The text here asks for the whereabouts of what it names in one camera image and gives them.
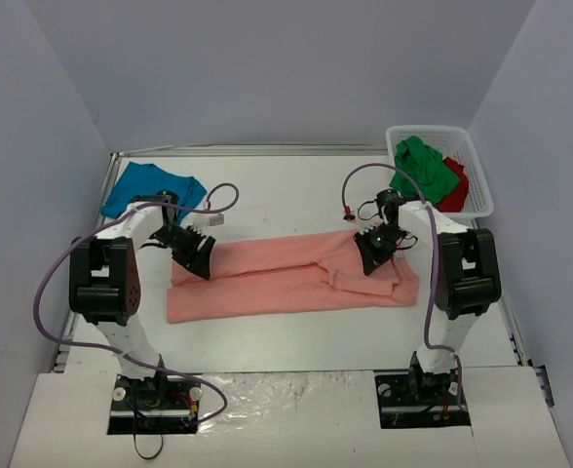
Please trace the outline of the pink t shirt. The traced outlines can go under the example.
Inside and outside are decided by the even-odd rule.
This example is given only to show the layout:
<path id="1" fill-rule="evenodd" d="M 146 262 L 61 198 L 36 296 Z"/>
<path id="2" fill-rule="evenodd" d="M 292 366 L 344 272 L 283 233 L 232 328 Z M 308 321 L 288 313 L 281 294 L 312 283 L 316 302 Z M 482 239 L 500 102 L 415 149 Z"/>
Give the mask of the pink t shirt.
<path id="1" fill-rule="evenodd" d="M 167 320 L 415 305 L 420 280 L 407 260 L 394 257 L 365 275 L 353 236 L 339 230 L 218 244 L 209 279 L 172 267 Z"/>

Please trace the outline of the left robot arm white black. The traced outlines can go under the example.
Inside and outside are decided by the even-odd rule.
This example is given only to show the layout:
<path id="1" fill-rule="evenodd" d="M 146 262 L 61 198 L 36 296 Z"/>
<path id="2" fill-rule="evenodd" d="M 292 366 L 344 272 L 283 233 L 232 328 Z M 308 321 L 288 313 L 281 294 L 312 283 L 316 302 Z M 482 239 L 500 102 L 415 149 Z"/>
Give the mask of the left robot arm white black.
<path id="1" fill-rule="evenodd" d="M 69 305 L 94 325 L 118 355 L 120 376 L 136 383 L 135 395 L 150 408 L 164 405 L 171 384 L 161 371 L 162 356 L 151 345 L 137 315 L 141 286 L 136 252 L 153 239 L 197 279 L 210 278 L 215 240 L 192 224 L 176 221 L 177 195 L 160 191 L 135 196 L 116 222 L 82 242 L 70 254 Z"/>

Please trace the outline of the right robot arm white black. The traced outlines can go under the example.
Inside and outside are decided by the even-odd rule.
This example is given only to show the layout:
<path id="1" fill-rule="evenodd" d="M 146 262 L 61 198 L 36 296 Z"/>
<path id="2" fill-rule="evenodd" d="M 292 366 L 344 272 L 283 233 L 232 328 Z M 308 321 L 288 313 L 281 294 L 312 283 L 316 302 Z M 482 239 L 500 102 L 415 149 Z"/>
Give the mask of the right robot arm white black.
<path id="1" fill-rule="evenodd" d="M 409 396 L 428 403 L 441 389 L 459 394 L 458 351 L 469 330 L 501 296 L 493 234 L 472 229 L 437 209 L 386 189 L 374 199 L 377 225 L 364 221 L 354 236 L 368 276 L 390 261 L 407 235 L 433 253 L 430 295 L 423 344 L 411 357 L 406 388 Z"/>

